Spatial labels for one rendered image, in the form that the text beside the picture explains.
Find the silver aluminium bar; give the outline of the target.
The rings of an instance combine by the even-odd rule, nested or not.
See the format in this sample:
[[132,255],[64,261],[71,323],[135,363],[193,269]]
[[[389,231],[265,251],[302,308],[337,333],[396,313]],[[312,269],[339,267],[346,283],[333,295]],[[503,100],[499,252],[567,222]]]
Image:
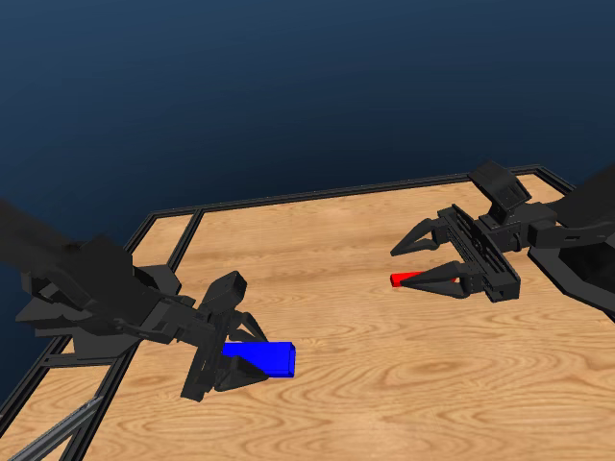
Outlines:
[[0,435],[0,461],[82,461],[75,450],[78,437],[93,422],[103,397],[95,397],[66,414],[56,409],[50,416],[36,416],[28,404]]

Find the blue hollow socket block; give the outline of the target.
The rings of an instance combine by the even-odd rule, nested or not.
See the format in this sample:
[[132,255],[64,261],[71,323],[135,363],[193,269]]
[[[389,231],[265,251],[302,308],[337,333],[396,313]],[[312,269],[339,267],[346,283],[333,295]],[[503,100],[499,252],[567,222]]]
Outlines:
[[291,342],[227,342],[227,356],[239,356],[274,378],[295,376],[296,348]]

